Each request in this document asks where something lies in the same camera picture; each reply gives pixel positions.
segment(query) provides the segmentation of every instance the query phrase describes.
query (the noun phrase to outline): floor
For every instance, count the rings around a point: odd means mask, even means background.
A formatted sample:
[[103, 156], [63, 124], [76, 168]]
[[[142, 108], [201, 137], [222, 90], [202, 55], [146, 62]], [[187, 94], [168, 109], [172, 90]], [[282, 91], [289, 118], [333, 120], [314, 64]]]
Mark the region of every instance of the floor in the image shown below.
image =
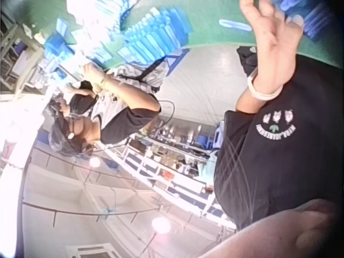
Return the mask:
[[[157, 99], [175, 103], [175, 118], [216, 125], [225, 111], [235, 109], [247, 85], [236, 49], [230, 44], [191, 49], [165, 79]], [[162, 115], [171, 112], [171, 104], [162, 103]]]

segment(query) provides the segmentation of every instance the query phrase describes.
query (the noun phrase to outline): raised hand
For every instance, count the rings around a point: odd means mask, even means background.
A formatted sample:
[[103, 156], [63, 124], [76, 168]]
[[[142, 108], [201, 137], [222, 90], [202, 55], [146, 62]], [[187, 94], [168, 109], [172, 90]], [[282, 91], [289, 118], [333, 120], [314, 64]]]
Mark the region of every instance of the raised hand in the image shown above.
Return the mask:
[[259, 10], [253, 0], [240, 0], [243, 15], [251, 24], [257, 42], [258, 75], [255, 81], [265, 94], [275, 92], [289, 81], [296, 67], [296, 50], [303, 34], [300, 15], [285, 20], [270, 0], [260, 0]]

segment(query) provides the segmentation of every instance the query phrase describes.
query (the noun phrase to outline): ceiling light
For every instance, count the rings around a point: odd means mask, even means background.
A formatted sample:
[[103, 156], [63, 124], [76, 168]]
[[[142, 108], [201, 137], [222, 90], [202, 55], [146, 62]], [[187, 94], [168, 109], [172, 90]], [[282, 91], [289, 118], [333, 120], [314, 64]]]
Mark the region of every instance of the ceiling light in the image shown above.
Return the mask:
[[90, 158], [90, 166], [93, 168], [98, 168], [101, 165], [101, 160], [98, 157]]
[[165, 217], [153, 219], [152, 227], [159, 234], [167, 234], [171, 230], [170, 221]]

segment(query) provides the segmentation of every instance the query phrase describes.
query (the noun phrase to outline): wire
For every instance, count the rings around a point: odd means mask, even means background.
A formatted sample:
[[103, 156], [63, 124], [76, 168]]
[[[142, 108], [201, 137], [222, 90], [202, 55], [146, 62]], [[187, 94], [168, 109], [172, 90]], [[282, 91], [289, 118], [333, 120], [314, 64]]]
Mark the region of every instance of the wire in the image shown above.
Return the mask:
[[[167, 103], [172, 104], [172, 106], [173, 106], [173, 111], [172, 111], [172, 114], [171, 114], [171, 116], [169, 117], [169, 119], [167, 119], [167, 121], [166, 121], [165, 123], [163, 123], [161, 126], [159, 126], [159, 127], [156, 129], [157, 131], [160, 130], [161, 128], [163, 128], [165, 125], [167, 125], [167, 124], [172, 120], [173, 115], [174, 115], [174, 112], [176, 111], [176, 106], [175, 106], [175, 104], [174, 104], [173, 101], [159, 101], [159, 102], [167, 102]], [[139, 137], [139, 138], [137, 138], [137, 139], [135, 139], [135, 140], [133, 140], [133, 141], [142, 140], [142, 139], [144, 139], [145, 137], [148, 137], [148, 135], [143, 135], [142, 137]], [[114, 149], [114, 148], [118, 148], [118, 147], [125, 146], [125, 145], [127, 145], [127, 142], [125, 142], [125, 144], [116, 145], [116, 146], [113, 146], [113, 147], [110, 147], [110, 148], [107, 148], [107, 149]], [[104, 151], [104, 150], [106, 150], [106, 149], [95, 150], [93, 153], [102, 152], [102, 151]]]

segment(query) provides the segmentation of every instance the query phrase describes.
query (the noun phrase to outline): black strap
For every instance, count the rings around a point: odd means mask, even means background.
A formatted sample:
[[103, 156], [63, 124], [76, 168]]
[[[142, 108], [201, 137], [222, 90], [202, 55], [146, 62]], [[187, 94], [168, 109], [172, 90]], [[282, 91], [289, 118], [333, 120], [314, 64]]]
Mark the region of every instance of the black strap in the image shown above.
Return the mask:
[[133, 79], [133, 80], [137, 80], [139, 82], [143, 82], [142, 80], [148, 75], [150, 74], [155, 68], [157, 68], [163, 61], [165, 60], [165, 56], [161, 59], [158, 59], [156, 61], [154, 61], [154, 63], [152, 63], [149, 67], [147, 67], [142, 74], [140, 74], [139, 76], [124, 76], [124, 75], [120, 75], [120, 77], [124, 78], [124, 79]]

